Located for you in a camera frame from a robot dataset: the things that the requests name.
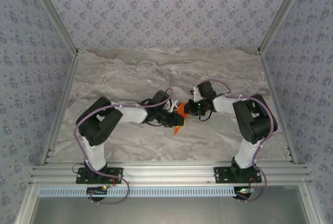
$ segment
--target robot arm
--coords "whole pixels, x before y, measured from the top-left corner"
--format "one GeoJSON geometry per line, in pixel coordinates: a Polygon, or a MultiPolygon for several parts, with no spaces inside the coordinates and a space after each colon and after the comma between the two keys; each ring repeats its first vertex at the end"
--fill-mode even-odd
{"type": "MultiPolygon", "coordinates": [[[[271,124],[268,113],[257,102],[217,95],[209,81],[194,87],[193,95],[194,99],[190,99],[184,107],[185,113],[202,116],[210,111],[236,115],[242,142],[238,153],[232,160],[231,172],[236,181],[241,182],[244,178],[248,179],[248,171],[253,170],[252,159],[260,141],[270,132],[271,124]]],[[[252,97],[266,105],[261,95],[256,94],[252,97]]],[[[275,132],[277,122],[274,117],[273,123],[275,132]]]]}
{"type": "MultiPolygon", "coordinates": [[[[138,103],[138,106],[155,105],[168,99],[169,95],[164,91],[159,91],[152,99],[147,99],[138,103]]],[[[76,121],[80,122],[85,116],[96,109],[111,105],[106,97],[99,98],[89,109],[87,109],[76,121]]],[[[88,160],[97,171],[106,168],[104,157],[104,142],[110,136],[114,128],[119,123],[136,122],[148,123],[157,120],[164,127],[183,126],[185,119],[175,111],[164,109],[166,103],[157,107],[114,107],[89,117],[79,126],[79,133],[88,160]]]]}

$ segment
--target patterned wallpaper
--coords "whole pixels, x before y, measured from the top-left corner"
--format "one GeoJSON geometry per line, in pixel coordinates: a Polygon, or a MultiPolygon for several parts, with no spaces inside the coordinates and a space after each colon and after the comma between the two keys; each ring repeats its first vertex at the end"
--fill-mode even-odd
{"type": "Polygon", "coordinates": [[[266,53],[299,162],[333,223],[333,0],[296,0],[266,53]]]}
{"type": "Polygon", "coordinates": [[[44,150],[71,55],[39,0],[0,0],[0,223],[44,150]]]}
{"type": "Polygon", "coordinates": [[[282,0],[52,0],[77,48],[257,47],[282,0]]]}

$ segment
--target wire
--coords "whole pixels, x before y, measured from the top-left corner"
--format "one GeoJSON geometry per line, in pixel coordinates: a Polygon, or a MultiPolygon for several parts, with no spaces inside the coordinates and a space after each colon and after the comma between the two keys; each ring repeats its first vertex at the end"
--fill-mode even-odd
{"type": "Polygon", "coordinates": [[[93,194],[96,193],[96,192],[97,192],[97,191],[92,191],[92,192],[90,193],[90,195],[89,195],[89,200],[90,200],[91,203],[95,203],[95,204],[99,205],[99,204],[100,204],[99,202],[96,202],[96,201],[93,200],[93,194]]]}
{"type": "Polygon", "coordinates": [[[153,104],[153,105],[144,105],[144,106],[141,106],[141,105],[120,105],[120,104],[111,104],[111,105],[108,105],[108,106],[104,106],[104,107],[102,107],[102,108],[98,108],[98,109],[94,110],[93,112],[89,113],[88,115],[86,115],[85,117],[83,117],[83,118],[81,119],[81,121],[79,121],[79,123],[74,127],[74,130],[73,130],[74,138],[75,138],[75,140],[76,140],[76,142],[77,142],[77,144],[78,144],[78,146],[79,146],[79,148],[80,148],[80,150],[81,150],[81,152],[82,152],[82,154],[83,154],[83,156],[84,156],[84,159],[85,159],[85,162],[86,162],[88,168],[89,168],[91,171],[95,172],[96,174],[98,174],[98,175],[100,175],[100,176],[109,177],[109,178],[113,178],[113,179],[123,180],[123,181],[125,182],[126,186],[127,186],[127,193],[126,193],[126,195],[125,195],[124,197],[122,197],[120,200],[115,201],[115,202],[98,202],[99,204],[102,204],[102,205],[114,205],[114,204],[121,203],[121,202],[123,202],[124,200],[127,199],[128,195],[130,194],[130,190],[131,190],[131,188],[130,188],[130,184],[129,184],[129,182],[128,182],[127,180],[125,180],[124,178],[119,177],[119,176],[108,175],[107,173],[101,173],[101,172],[97,171],[97,170],[92,166],[92,164],[91,164],[90,161],[89,161],[88,155],[87,155],[87,153],[85,152],[84,147],[82,146],[82,144],[81,144],[81,142],[80,142],[78,136],[76,135],[76,133],[77,133],[77,131],[78,131],[80,125],[81,125],[82,123],[84,123],[84,121],[87,120],[88,118],[90,118],[91,116],[93,116],[93,115],[95,115],[95,114],[97,114],[98,112],[101,112],[101,111],[103,111],[103,110],[109,109],[109,108],[114,108],[114,107],[127,107],[127,108],[153,108],[153,107],[160,106],[160,105],[166,103],[169,99],[171,99],[171,96],[172,96],[172,94],[173,94],[172,88],[167,88],[165,92],[168,92],[168,91],[170,91],[170,95],[169,95],[169,97],[168,97],[167,99],[165,99],[163,102],[160,102],[160,103],[157,103],[157,104],[153,104]]]}
{"type": "Polygon", "coordinates": [[[255,189],[254,190],[257,190],[257,181],[252,176],[250,176],[249,178],[250,178],[250,181],[255,182],[255,189]]]}
{"type": "Polygon", "coordinates": [[[76,163],[76,164],[73,165],[73,167],[72,167],[72,171],[73,171],[73,173],[76,173],[76,174],[78,175],[79,173],[74,171],[74,167],[75,167],[76,165],[84,165],[84,164],[83,164],[83,163],[76,163]]]}
{"type": "Polygon", "coordinates": [[[204,80],[203,82],[200,82],[200,84],[202,84],[202,83],[204,83],[204,82],[210,82],[210,81],[213,81],[213,82],[219,82],[219,83],[223,84],[223,85],[226,86],[227,89],[229,90],[229,91],[228,91],[227,93],[225,93],[225,94],[230,94],[230,93],[231,93],[231,89],[230,89],[230,87],[228,86],[228,84],[226,84],[225,82],[222,82],[222,81],[220,81],[220,80],[218,80],[218,79],[210,78],[210,79],[204,80]]]}
{"type": "MultiPolygon", "coordinates": [[[[145,99],[145,100],[143,100],[141,103],[142,104],[145,104],[145,106],[146,106],[146,102],[148,102],[149,100],[151,100],[150,98],[148,98],[148,99],[145,99]]],[[[168,109],[166,109],[166,110],[170,110],[171,109],[171,107],[172,107],[172,101],[171,101],[171,98],[169,97],[169,104],[170,104],[170,107],[168,108],[168,109]]]]}
{"type": "Polygon", "coordinates": [[[205,120],[201,120],[201,115],[199,115],[199,121],[208,121],[209,118],[212,116],[212,113],[213,113],[213,111],[210,111],[208,118],[205,120]]]}
{"type": "Polygon", "coordinates": [[[153,127],[160,127],[162,126],[163,124],[160,124],[160,125],[155,125],[155,124],[152,124],[150,122],[146,122],[146,124],[150,125],[150,126],[153,126],[153,127]]]}

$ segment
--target marble surface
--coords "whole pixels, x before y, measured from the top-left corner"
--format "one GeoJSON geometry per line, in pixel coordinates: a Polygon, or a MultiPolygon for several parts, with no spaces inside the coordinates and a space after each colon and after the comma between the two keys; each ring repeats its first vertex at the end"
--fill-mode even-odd
{"type": "MultiPolygon", "coordinates": [[[[55,159],[82,160],[73,128],[78,116],[101,96],[134,103],[171,87],[173,99],[191,98],[194,85],[207,78],[225,81],[234,95],[260,93],[273,114],[275,109],[258,56],[234,48],[212,49],[105,49],[79,51],[79,63],[56,143],[55,159]]],[[[218,93],[226,92],[212,83],[218,93]]],[[[215,113],[207,122],[188,116],[174,129],[146,124],[117,125],[105,144],[107,160],[230,160],[238,151],[241,134],[234,115],[215,113]]],[[[259,158],[286,159],[287,145],[279,129],[259,158]]]]}

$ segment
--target metal bracket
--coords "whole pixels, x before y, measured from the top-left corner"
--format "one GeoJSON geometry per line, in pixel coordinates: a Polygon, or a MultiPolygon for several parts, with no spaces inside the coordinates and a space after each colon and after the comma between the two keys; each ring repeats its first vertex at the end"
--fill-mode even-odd
{"type": "Polygon", "coordinates": [[[262,182],[261,174],[253,167],[247,168],[246,176],[243,176],[242,180],[237,180],[235,175],[231,171],[231,167],[216,167],[214,168],[215,182],[217,184],[227,183],[253,183],[250,178],[253,178],[256,183],[262,182]]]}
{"type": "MultiPolygon", "coordinates": [[[[113,176],[123,176],[123,168],[106,168],[103,173],[113,176]]],[[[121,184],[120,179],[112,179],[110,177],[96,176],[97,174],[92,173],[87,168],[79,168],[78,175],[76,177],[77,184],[121,184]]]]}

